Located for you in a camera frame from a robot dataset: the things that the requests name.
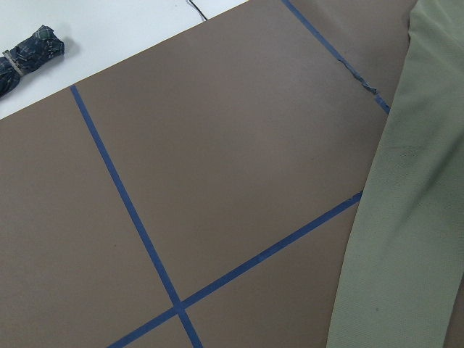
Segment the olive green long-sleeve shirt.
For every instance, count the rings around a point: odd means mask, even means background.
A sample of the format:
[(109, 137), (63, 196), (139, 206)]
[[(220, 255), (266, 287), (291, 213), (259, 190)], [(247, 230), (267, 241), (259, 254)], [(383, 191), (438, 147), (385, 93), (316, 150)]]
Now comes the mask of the olive green long-sleeve shirt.
[(329, 347), (442, 347), (463, 277), (463, 3), (417, 2), (409, 37)]

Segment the folded navy plaid umbrella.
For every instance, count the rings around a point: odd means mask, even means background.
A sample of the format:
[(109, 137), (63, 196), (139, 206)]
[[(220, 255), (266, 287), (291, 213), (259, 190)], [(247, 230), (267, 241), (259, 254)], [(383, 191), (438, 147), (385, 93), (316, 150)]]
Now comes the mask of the folded navy plaid umbrella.
[(54, 30), (42, 25), (32, 36), (1, 54), (1, 97), (11, 92), (21, 79), (65, 53), (65, 43)]

